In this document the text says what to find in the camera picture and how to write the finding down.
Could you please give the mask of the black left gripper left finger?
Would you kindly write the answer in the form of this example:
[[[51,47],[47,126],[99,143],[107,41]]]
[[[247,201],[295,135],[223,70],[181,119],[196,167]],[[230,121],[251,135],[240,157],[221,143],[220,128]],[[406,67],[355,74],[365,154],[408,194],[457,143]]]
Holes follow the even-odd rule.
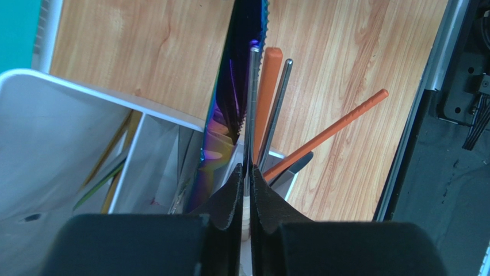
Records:
[[[63,225],[41,275],[238,275],[243,166],[189,214],[83,214]]]

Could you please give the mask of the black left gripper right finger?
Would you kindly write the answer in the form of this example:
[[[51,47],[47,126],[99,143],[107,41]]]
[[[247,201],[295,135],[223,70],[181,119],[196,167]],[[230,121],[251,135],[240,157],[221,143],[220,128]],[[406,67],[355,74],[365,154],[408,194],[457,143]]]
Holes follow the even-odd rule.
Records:
[[[412,223],[313,221],[250,168],[254,275],[446,275],[428,234]]]

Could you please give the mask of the iridescent purple knife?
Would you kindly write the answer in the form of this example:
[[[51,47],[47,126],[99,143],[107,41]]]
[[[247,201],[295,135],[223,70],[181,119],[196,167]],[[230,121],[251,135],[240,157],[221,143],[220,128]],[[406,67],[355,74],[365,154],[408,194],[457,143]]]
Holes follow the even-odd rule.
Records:
[[[200,163],[183,212],[202,205],[216,185],[215,173],[227,167],[247,113],[250,47],[261,52],[269,22],[269,1],[235,1],[206,117]]]

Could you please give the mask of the gold spoon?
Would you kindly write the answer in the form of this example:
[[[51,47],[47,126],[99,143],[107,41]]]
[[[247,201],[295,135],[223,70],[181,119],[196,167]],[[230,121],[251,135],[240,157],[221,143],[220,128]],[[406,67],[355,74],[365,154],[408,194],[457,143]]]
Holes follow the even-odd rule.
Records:
[[[101,213],[108,213],[116,189],[121,180],[122,170],[127,161],[129,148],[135,138],[142,112],[131,110],[123,119],[115,134],[105,146],[102,154],[80,187],[82,195],[72,207],[76,211],[89,201],[98,191],[105,191]]]

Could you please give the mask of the white compartment organizer box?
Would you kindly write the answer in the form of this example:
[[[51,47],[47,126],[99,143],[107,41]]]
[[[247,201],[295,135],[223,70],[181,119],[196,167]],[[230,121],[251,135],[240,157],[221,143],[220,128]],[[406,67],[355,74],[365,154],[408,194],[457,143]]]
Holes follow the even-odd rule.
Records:
[[[109,212],[101,213],[105,191],[73,211],[81,184],[131,110],[142,118]],[[58,232],[75,216],[188,214],[183,205],[200,163],[205,124],[143,98],[35,70],[2,73],[1,274],[41,275]],[[238,141],[227,167],[216,171],[211,196],[237,164],[243,166],[243,148]],[[254,275],[249,239],[241,239],[240,271]]]

